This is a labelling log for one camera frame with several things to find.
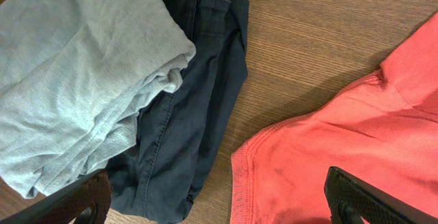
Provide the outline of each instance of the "wooden surface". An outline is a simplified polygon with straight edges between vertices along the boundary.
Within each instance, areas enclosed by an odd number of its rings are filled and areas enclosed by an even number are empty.
[[[249,77],[185,223],[228,223],[230,155],[261,128],[317,110],[377,69],[437,8],[438,0],[250,0]],[[34,201],[0,183],[0,219]],[[110,211],[107,223],[150,222]]]

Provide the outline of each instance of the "red garment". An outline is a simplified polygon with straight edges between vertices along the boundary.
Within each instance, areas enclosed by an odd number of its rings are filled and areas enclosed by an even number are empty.
[[[438,14],[380,70],[265,128],[232,163],[232,224],[330,223],[330,166],[438,217]]]

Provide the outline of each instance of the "red fabric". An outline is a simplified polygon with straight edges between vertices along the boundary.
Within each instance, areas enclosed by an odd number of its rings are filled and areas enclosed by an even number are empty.
[[[232,224],[330,223],[330,166],[438,217],[438,15],[380,70],[265,128],[232,163]]]

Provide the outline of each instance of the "light gray fabric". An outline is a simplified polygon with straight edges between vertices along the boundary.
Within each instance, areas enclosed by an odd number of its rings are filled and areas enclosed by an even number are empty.
[[[5,1],[0,176],[32,198],[105,167],[194,54],[162,0]]]

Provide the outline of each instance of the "black pants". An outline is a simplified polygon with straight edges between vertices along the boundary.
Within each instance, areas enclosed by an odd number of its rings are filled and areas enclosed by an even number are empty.
[[[140,111],[137,147],[111,159],[107,169],[114,209],[176,223],[203,187],[248,74],[248,1],[163,1],[196,56],[176,93],[163,92]]]

